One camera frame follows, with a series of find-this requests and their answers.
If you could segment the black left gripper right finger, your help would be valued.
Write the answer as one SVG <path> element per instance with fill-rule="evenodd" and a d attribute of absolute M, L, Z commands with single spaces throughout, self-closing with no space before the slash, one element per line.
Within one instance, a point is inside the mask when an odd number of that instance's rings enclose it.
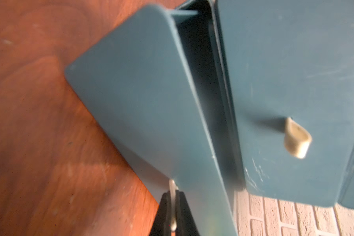
<path fill-rule="evenodd" d="M 176 191 L 176 236 L 199 236 L 185 194 Z"/>

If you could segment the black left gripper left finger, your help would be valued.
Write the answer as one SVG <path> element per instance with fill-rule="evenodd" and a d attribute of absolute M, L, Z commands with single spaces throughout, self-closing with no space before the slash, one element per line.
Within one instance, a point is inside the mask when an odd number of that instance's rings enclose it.
<path fill-rule="evenodd" d="M 170 192 L 162 195 L 149 236 L 171 236 L 171 196 Z"/>

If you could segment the teal pulled-out drawer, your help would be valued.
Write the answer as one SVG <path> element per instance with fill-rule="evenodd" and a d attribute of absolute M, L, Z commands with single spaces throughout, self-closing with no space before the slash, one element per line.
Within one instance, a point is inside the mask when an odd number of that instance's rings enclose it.
<path fill-rule="evenodd" d="M 246 189 L 338 204 L 354 146 L 354 1 L 217 1 Z"/>

